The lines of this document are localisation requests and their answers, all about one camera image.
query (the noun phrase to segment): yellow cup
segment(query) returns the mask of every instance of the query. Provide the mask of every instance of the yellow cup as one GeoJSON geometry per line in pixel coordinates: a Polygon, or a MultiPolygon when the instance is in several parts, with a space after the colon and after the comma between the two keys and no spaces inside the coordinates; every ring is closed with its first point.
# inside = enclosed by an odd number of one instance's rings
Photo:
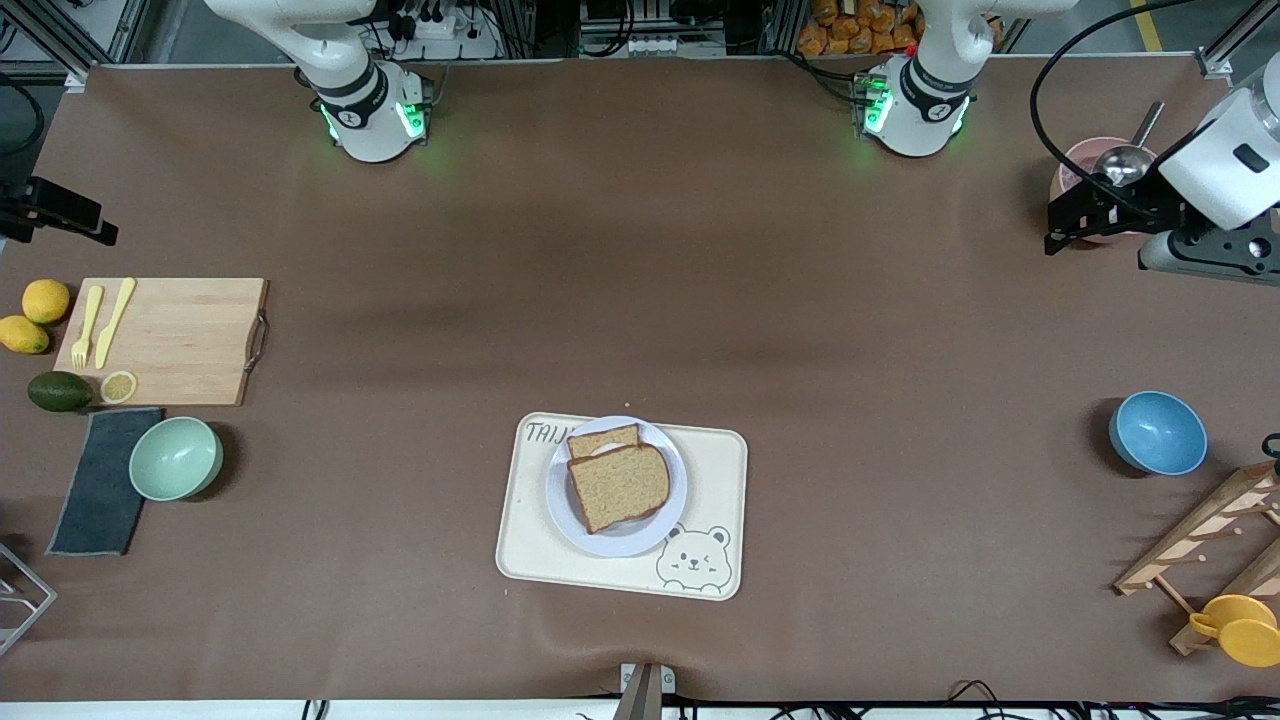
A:
{"type": "Polygon", "coordinates": [[[1248,618],[1231,620],[1219,630],[1217,644],[1231,660],[1249,667],[1280,665],[1280,630],[1275,623],[1248,618]]]}
{"type": "Polygon", "coordinates": [[[1254,620],[1272,630],[1276,628],[1275,612],[1247,594],[1220,594],[1208,601],[1203,612],[1192,614],[1190,623],[1197,633],[1216,638],[1228,624],[1236,620],[1254,620]]]}

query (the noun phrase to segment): yellow plastic knife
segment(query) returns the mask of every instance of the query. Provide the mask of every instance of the yellow plastic knife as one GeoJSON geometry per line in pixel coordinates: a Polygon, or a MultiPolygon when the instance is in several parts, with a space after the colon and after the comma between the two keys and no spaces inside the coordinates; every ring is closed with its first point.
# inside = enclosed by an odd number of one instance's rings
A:
{"type": "Polygon", "coordinates": [[[93,368],[101,370],[102,365],[106,365],[106,354],[111,350],[111,338],[115,337],[115,328],[120,327],[120,316],[124,315],[124,307],[129,304],[129,299],[133,297],[133,288],[138,287],[138,281],[133,278],[124,278],[120,283],[120,295],[115,299],[115,310],[111,310],[111,322],[102,328],[102,332],[97,336],[97,348],[93,354],[93,368]]]}

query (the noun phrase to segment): bread slice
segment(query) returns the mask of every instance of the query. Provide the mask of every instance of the bread slice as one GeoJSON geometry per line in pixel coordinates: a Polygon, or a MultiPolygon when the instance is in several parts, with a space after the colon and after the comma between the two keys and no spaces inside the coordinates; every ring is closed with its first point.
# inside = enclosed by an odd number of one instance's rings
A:
{"type": "Polygon", "coordinates": [[[570,460],[568,474],[593,536],[614,523],[644,518],[671,497],[671,471],[652,445],[570,460]]]}
{"type": "Polygon", "coordinates": [[[600,430],[585,436],[570,436],[568,454],[573,457],[586,457],[600,446],[612,442],[620,445],[640,445],[640,425],[622,425],[612,430],[600,430]]]}

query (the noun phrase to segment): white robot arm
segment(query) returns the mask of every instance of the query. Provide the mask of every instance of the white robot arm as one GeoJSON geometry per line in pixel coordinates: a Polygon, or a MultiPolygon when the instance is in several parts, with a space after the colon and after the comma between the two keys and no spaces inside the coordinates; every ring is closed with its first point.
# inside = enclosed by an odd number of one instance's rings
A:
{"type": "Polygon", "coordinates": [[[1280,54],[1137,182],[1115,187],[1096,173],[1050,202],[1044,252],[1135,231],[1153,236],[1138,254],[1143,269],[1280,284],[1277,108],[1280,54]]]}
{"type": "Polygon", "coordinates": [[[287,54],[311,88],[329,133],[365,163],[390,160],[426,138],[424,81],[394,63],[374,60],[348,20],[374,0],[205,0],[209,8],[261,35],[287,54]]]}
{"type": "Polygon", "coordinates": [[[1078,0],[919,0],[924,36],[914,58],[895,55],[872,70],[884,76],[872,96],[864,129],[890,150],[932,155],[960,129],[969,91],[991,56],[986,14],[1037,18],[1071,9],[1078,0]]]}

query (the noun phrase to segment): wooden cutting board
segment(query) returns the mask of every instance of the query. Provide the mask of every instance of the wooden cutting board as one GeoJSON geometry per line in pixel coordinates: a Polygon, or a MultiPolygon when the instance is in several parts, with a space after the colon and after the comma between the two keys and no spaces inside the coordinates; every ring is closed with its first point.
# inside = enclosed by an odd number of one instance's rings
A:
{"type": "Polygon", "coordinates": [[[84,278],[58,348],[55,370],[76,373],[97,388],[115,370],[138,378],[123,405],[239,405],[248,382],[255,338],[265,342],[262,278],[138,278],[101,370],[93,368],[97,337],[111,322],[123,278],[84,278]],[[84,323],[88,288],[102,286],[88,366],[72,366],[72,343],[84,323]]]}

